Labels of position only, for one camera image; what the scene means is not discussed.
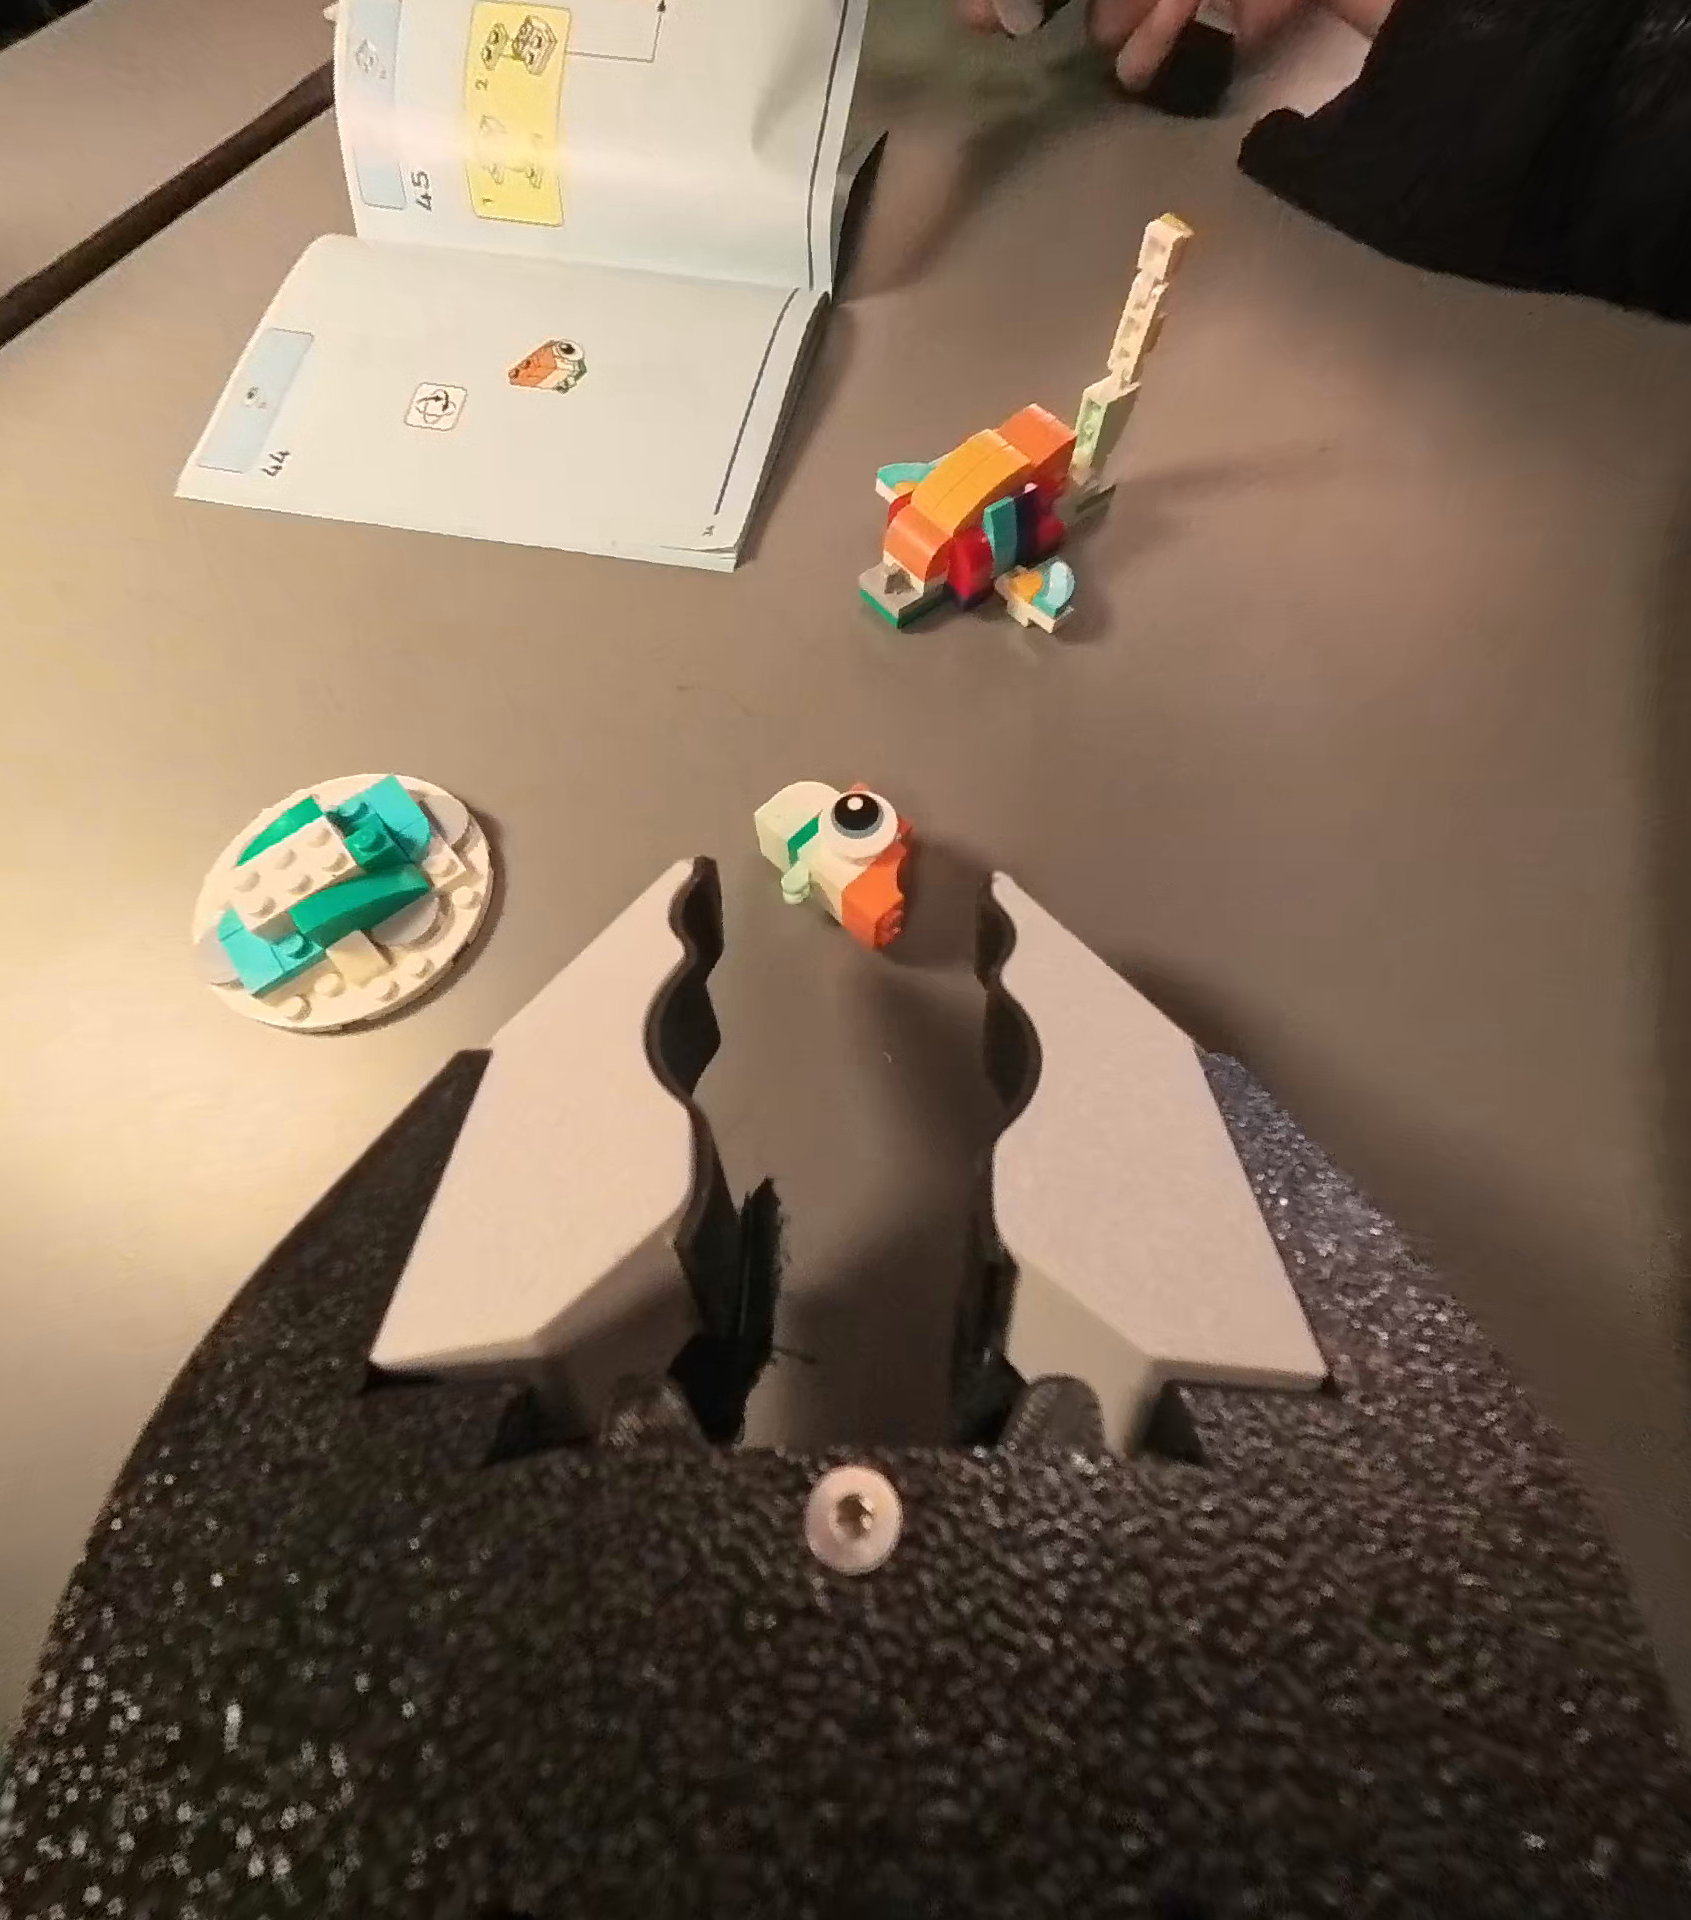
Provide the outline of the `round white teal lego base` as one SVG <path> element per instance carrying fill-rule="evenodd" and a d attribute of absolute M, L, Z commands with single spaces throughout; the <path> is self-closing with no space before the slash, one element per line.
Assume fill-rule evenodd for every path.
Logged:
<path fill-rule="evenodd" d="M 191 959 L 236 1015 L 341 1037 L 445 992 L 495 901 L 495 840 L 468 802 L 421 773 L 341 773 L 225 840 L 191 906 Z"/>

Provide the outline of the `lego instruction booklet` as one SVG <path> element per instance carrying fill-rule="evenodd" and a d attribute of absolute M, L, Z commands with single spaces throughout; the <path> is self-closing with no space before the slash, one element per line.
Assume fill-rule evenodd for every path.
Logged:
<path fill-rule="evenodd" d="M 175 496 L 733 570 L 836 298 L 864 2 L 332 2 L 352 235 Z"/>

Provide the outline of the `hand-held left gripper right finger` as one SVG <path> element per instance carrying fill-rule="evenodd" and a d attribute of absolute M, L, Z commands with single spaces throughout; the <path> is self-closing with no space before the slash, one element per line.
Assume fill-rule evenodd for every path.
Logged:
<path fill-rule="evenodd" d="M 1184 1385 L 1319 1393 L 1334 1372 L 1191 1037 L 1025 885 L 978 893 L 978 1169 L 956 1310 L 956 1428 L 991 1446 L 1077 1377 L 1142 1451 Z"/>

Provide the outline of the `person's right hand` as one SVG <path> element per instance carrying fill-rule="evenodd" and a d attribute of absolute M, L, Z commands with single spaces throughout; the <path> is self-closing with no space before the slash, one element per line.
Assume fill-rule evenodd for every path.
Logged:
<path fill-rule="evenodd" d="M 1086 2 L 1086 34 L 1110 53 L 1115 80 L 1124 93 L 1145 93 L 1175 46 L 1195 21 L 1202 2 Z"/>

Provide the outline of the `orange lego fish body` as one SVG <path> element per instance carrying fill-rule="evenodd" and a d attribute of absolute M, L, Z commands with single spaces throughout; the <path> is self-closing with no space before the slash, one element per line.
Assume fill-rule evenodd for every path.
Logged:
<path fill-rule="evenodd" d="M 1077 428 L 1034 402 L 930 463 L 881 468 L 877 496 L 886 537 L 858 597 L 888 625 L 997 598 L 1019 625 L 1058 635 L 1077 603 L 1067 541 L 1115 484 L 1077 463 Z"/>

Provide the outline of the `pale lego brick strip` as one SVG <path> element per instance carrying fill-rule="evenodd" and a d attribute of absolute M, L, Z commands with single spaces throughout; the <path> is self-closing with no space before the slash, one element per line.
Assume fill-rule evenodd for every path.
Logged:
<path fill-rule="evenodd" d="M 1084 384 L 1077 405 L 1073 489 L 1080 497 L 1110 489 L 1106 468 L 1140 405 L 1145 362 L 1167 326 L 1175 265 L 1188 240 L 1191 226 L 1176 213 L 1158 213 L 1142 235 L 1140 265 L 1117 313 L 1103 375 Z"/>

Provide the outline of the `lego fish head with eye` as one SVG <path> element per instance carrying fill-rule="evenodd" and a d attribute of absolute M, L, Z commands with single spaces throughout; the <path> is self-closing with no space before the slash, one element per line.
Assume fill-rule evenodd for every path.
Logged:
<path fill-rule="evenodd" d="M 751 825 L 784 905 L 823 905 L 864 951 L 906 936 L 912 825 L 881 790 L 786 781 L 760 802 Z"/>

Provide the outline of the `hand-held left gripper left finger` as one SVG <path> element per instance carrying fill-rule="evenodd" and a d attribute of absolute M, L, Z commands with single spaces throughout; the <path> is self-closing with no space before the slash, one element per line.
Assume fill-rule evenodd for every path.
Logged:
<path fill-rule="evenodd" d="M 675 860 L 495 1033 L 377 1376 L 519 1381 L 549 1436 L 672 1377 L 708 1439 L 741 1439 L 776 1343 L 778 1201 L 733 1193 L 698 1106 L 723 951 L 717 860 Z"/>

